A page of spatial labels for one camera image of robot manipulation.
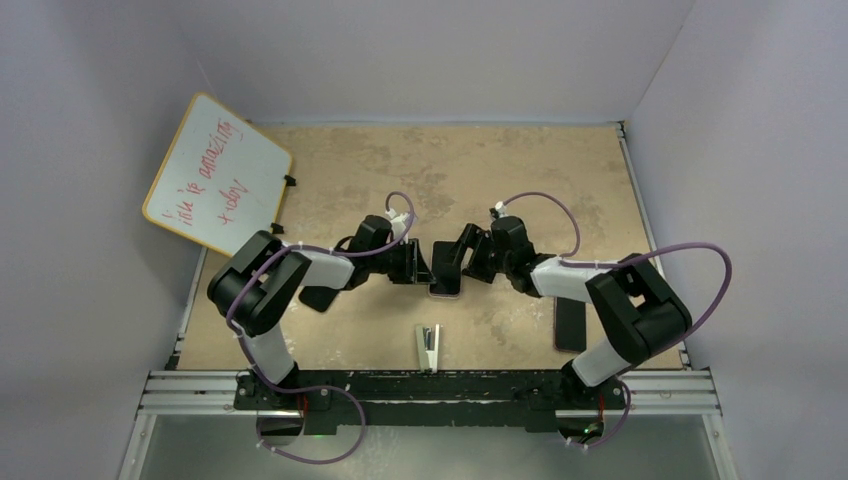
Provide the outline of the purple smartphone black screen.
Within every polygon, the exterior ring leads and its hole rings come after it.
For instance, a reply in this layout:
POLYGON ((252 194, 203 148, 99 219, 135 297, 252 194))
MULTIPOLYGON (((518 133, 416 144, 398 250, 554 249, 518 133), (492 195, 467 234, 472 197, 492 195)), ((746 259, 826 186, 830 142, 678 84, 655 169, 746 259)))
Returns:
POLYGON ((435 282, 431 285, 440 284, 448 287, 460 287, 462 279, 461 265, 453 264, 454 242, 435 241, 431 254, 431 271, 435 282))

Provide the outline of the white phone case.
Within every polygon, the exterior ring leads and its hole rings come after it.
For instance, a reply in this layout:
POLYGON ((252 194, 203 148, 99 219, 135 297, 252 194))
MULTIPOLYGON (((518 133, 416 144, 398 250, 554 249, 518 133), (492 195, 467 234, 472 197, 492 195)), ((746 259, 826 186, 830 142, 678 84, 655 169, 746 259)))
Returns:
POLYGON ((440 284, 430 285, 428 288, 430 296, 439 299, 456 299, 461 294, 460 287, 448 287, 440 284))

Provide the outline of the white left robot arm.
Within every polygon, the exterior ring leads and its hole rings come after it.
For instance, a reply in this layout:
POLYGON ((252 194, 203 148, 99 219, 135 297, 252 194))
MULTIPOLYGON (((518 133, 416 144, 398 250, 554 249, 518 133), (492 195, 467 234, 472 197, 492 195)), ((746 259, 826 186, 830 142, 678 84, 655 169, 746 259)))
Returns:
POLYGON ((373 275, 396 285, 435 283, 418 240, 408 235, 410 227, 405 216, 368 215, 332 249, 289 244, 258 231, 213 276, 207 298, 262 379, 259 395, 272 408, 287 408, 298 395, 298 367, 279 325, 294 298, 325 312, 340 292, 373 275))

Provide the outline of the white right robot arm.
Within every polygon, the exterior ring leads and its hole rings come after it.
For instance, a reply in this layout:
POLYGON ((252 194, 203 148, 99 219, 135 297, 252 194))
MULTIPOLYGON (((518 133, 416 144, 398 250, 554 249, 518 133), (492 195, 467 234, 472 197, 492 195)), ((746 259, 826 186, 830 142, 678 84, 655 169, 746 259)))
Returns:
POLYGON ((596 399, 607 380, 674 346, 693 326, 682 300, 649 260, 568 266, 539 253, 524 222, 502 216, 489 229, 469 223, 441 258, 460 274, 490 283, 504 275, 525 295, 593 306, 605 333, 561 369, 561 392, 576 407, 596 399))

